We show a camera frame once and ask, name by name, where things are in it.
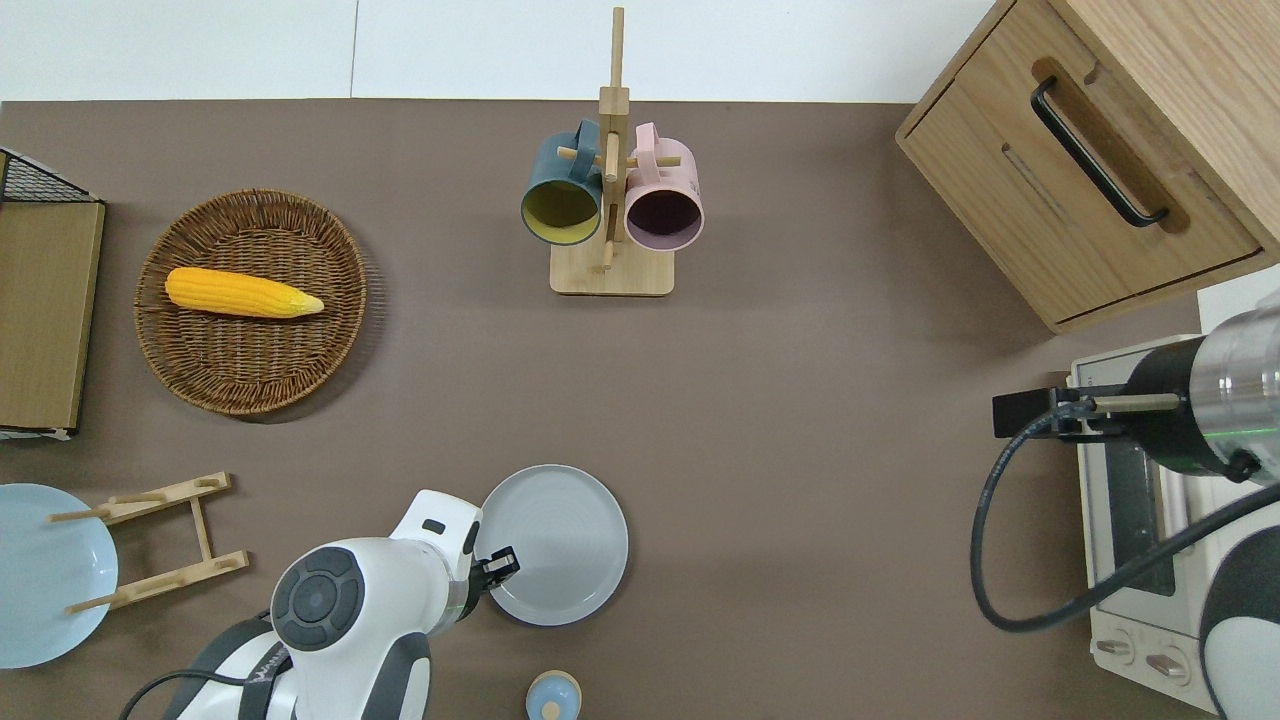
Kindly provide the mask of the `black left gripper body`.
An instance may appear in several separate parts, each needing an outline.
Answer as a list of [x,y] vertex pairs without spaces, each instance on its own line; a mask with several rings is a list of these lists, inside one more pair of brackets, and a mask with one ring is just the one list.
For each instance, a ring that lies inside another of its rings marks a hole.
[[470,568],[470,597],[479,600],[503,585],[521,569],[512,546],[502,547],[488,559],[476,559]]

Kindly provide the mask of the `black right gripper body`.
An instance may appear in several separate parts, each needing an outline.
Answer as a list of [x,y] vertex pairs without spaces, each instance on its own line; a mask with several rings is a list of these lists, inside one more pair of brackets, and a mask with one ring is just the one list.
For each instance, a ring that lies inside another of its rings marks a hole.
[[1028,389],[993,397],[993,434],[1012,438],[1038,416],[1082,401],[1088,406],[1084,411],[1052,420],[1033,437],[1062,442],[1110,442],[1129,436],[1130,427],[1139,418],[1178,414],[1189,407],[1189,400],[1176,392],[1130,393],[1124,386]]

